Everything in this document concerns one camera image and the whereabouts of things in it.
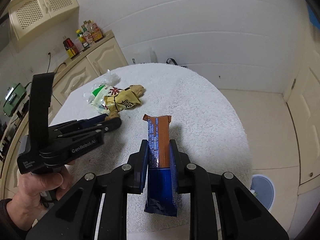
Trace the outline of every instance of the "tile floor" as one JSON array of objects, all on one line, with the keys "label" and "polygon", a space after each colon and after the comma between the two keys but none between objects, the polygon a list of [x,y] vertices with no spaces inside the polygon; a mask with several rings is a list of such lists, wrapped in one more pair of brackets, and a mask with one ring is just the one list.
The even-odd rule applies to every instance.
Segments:
[{"label": "tile floor", "polygon": [[292,119],[281,94],[220,90],[247,134],[254,174],[271,178],[276,198],[271,214],[288,231],[300,182],[299,151]]}]

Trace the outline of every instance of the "finger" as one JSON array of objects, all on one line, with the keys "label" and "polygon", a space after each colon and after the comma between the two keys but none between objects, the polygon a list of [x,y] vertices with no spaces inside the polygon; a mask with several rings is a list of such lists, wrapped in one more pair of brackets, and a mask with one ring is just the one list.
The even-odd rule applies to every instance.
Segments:
[{"label": "finger", "polygon": [[69,162],[67,165],[75,165],[76,164],[76,160],[73,160],[71,162]]},{"label": "finger", "polygon": [[21,188],[25,194],[35,196],[42,191],[52,190],[63,183],[63,177],[59,173],[48,174],[24,174]]},{"label": "finger", "polygon": [[65,166],[62,166],[60,174],[63,177],[63,183],[60,185],[60,188],[65,189],[70,184],[72,176]]},{"label": "finger", "polygon": [[69,189],[70,189],[70,184],[68,184],[65,189],[58,188],[56,192],[57,200],[60,200],[65,195],[65,193],[67,193]]}]

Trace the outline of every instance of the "gray trash bin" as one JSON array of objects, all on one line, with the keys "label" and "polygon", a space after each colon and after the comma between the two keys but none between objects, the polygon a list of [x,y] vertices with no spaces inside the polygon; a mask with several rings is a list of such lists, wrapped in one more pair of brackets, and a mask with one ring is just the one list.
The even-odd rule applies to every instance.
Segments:
[{"label": "gray trash bin", "polygon": [[255,174],[252,176],[251,189],[254,189],[256,198],[270,211],[276,195],[272,180],[265,175]]}]

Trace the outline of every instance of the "round table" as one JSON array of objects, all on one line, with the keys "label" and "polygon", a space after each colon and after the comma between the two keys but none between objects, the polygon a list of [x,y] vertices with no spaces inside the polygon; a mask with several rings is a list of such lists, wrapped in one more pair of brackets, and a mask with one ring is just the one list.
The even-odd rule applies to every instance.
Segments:
[{"label": "round table", "polygon": [[[193,163],[216,174],[231,171],[250,186],[252,162],[246,134],[233,107],[214,85],[191,70],[167,64],[130,65],[112,73],[121,78],[118,88],[145,87],[142,104],[121,111],[121,127],[105,134],[103,146],[77,160],[72,169],[75,181],[88,172],[101,175],[126,163],[139,150],[141,140],[148,138],[148,123],[142,120],[147,114],[172,116],[170,139]],[[100,76],[73,91],[51,125],[98,115],[84,93],[104,79]],[[146,199],[146,188],[141,195],[128,195],[128,239],[188,239],[188,194],[176,199],[177,218],[145,213]]]}]

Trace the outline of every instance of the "yellow wrapper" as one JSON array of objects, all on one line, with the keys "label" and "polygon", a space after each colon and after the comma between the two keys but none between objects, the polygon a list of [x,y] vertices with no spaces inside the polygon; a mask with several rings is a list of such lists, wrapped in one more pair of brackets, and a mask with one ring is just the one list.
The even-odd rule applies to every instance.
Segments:
[{"label": "yellow wrapper", "polygon": [[121,111],[126,108],[141,104],[139,98],[133,93],[130,87],[121,90],[119,94],[115,96],[105,96],[104,101],[110,112]]}]

